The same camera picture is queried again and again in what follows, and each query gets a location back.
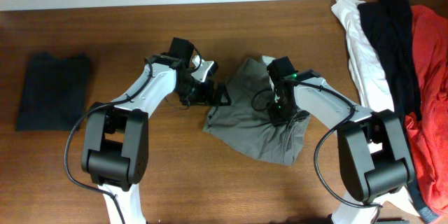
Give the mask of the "grey cargo shorts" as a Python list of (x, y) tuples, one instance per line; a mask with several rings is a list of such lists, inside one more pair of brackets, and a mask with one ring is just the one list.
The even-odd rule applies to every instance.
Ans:
[(203, 131), (255, 160), (293, 165), (311, 116), (298, 111), (293, 121), (272, 124), (265, 109), (273, 96), (266, 63), (247, 59), (225, 86), (231, 105), (213, 107)]

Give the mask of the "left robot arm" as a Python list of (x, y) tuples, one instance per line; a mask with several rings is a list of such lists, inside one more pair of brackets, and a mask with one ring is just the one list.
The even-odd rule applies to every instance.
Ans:
[(182, 105), (229, 106), (230, 96), (212, 76), (218, 69), (182, 38), (169, 51), (145, 58), (140, 77), (109, 103), (87, 115), (81, 168), (104, 196), (111, 223), (145, 223), (139, 183), (148, 165), (149, 119), (167, 95)]

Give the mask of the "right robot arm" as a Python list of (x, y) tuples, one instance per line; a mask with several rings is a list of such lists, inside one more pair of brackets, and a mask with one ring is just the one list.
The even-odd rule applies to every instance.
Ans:
[[(323, 187), (339, 201), (332, 223), (378, 223), (382, 207), (415, 178), (409, 148), (396, 113), (376, 112), (351, 101), (332, 88), (319, 73), (295, 70), (288, 57), (267, 65), (281, 116), (301, 109), (327, 128), (314, 151), (314, 168)], [(319, 152), (335, 134), (339, 172), (346, 193), (340, 197), (325, 182), (319, 169)]]

